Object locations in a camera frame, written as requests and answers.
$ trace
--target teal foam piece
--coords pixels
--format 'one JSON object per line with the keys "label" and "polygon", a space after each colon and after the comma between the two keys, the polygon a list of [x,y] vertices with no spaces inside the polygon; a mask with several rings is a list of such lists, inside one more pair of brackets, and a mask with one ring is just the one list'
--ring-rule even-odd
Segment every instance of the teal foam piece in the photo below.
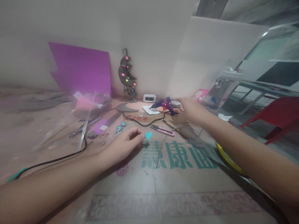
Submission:
{"label": "teal foam piece", "polygon": [[145,133],[145,138],[150,139],[150,137],[152,137],[152,135],[153,135],[152,132],[147,132],[147,133]]}

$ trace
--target hot glue gun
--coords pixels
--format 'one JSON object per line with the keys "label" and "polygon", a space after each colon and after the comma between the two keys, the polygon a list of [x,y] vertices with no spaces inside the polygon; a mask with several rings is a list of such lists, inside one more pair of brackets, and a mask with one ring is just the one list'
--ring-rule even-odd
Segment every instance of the hot glue gun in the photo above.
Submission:
{"label": "hot glue gun", "polygon": [[158,107],[166,107],[169,111],[171,115],[175,115],[177,114],[176,112],[173,111],[173,108],[170,106],[171,103],[171,99],[170,97],[167,97],[166,99],[163,100],[159,100],[158,102],[154,103],[150,109],[152,108],[158,108]]}

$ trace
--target hand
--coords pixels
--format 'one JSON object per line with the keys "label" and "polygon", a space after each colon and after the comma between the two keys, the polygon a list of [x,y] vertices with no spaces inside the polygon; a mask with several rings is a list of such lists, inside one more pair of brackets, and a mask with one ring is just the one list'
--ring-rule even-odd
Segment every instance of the hand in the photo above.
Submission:
{"label": "hand", "polygon": [[194,99],[179,98],[177,101],[182,104],[184,110],[179,108],[174,108],[173,110],[181,115],[184,119],[193,123],[200,124],[203,119],[206,119],[209,115],[212,115]]}
{"label": "hand", "polygon": [[113,166],[140,146],[144,139],[145,133],[138,127],[124,130],[100,153],[100,157],[104,157],[105,163]]}

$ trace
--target pink thread snips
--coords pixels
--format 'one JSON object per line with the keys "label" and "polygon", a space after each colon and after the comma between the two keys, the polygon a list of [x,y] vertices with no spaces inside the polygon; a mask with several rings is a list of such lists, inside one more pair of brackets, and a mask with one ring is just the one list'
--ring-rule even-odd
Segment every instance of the pink thread snips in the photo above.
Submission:
{"label": "pink thread snips", "polygon": [[160,128],[160,127],[158,127],[158,126],[156,126],[156,125],[153,125],[153,124],[152,124],[150,127],[151,127],[152,129],[158,131],[158,132],[164,133],[164,134],[166,134],[166,135],[170,135],[171,137],[173,137],[173,136],[175,135],[174,132],[169,131],[169,130],[166,130],[166,129],[163,129],[163,128]]}

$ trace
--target white paper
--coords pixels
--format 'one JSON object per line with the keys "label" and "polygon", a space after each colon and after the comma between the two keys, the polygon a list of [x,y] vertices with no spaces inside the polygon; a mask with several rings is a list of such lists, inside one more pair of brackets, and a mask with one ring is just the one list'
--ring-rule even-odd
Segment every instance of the white paper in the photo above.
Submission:
{"label": "white paper", "polygon": [[150,109],[151,105],[150,106],[142,106],[143,110],[145,112],[147,112],[149,115],[152,115],[152,114],[159,114],[160,112],[155,108],[155,109]]}
{"label": "white paper", "polygon": [[224,116],[223,114],[218,114],[218,117],[220,117],[224,121],[229,121],[229,119],[233,116]]}

